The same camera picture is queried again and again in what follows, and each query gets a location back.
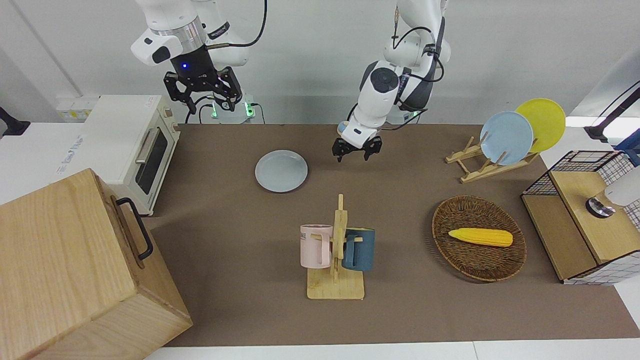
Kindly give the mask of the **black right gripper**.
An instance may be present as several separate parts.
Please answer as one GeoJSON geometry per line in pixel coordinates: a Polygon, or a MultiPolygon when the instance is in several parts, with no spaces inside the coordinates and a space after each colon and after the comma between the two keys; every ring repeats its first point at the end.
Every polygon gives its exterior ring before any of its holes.
{"type": "Polygon", "coordinates": [[[192,92],[214,92],[214,101],[224,111],[233,112],[242,100],[243,92],[233,68],[215,69],[206,46],[170,59],[174,72],[166,72],[164,84],[169,98],[186,105],[189,114],[196,114],[197,107],[192,92]],[[178,83],[185,86],[180,91],[178,83]]]}

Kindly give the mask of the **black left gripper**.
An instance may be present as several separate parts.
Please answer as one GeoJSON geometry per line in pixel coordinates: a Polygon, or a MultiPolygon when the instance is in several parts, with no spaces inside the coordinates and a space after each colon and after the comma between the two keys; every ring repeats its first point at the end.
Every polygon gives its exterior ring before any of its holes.
{"type": "Polygon", "coordinates": [[[363,159],[368,161],[372,155],[380,153],[382,145],[383,141],[378,136],[366,140],[361,147],[352,145],[345,140],[336,140],[333,143],[333,156],[338,163],[341,163],[345,155],[353,151],[364,151],[363,159]]]}

